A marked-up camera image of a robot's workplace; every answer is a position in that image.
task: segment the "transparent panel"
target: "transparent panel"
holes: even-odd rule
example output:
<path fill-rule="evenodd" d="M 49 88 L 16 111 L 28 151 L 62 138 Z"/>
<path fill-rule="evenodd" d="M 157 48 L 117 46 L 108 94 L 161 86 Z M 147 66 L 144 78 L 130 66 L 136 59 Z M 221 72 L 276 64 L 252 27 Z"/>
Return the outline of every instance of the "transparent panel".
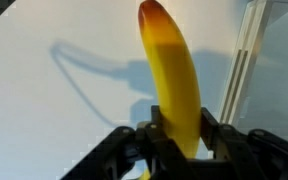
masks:
<path fill-rule="evenodd" d="M 274 3 L 237 128 L 288 140 L 288 4 Z"/>

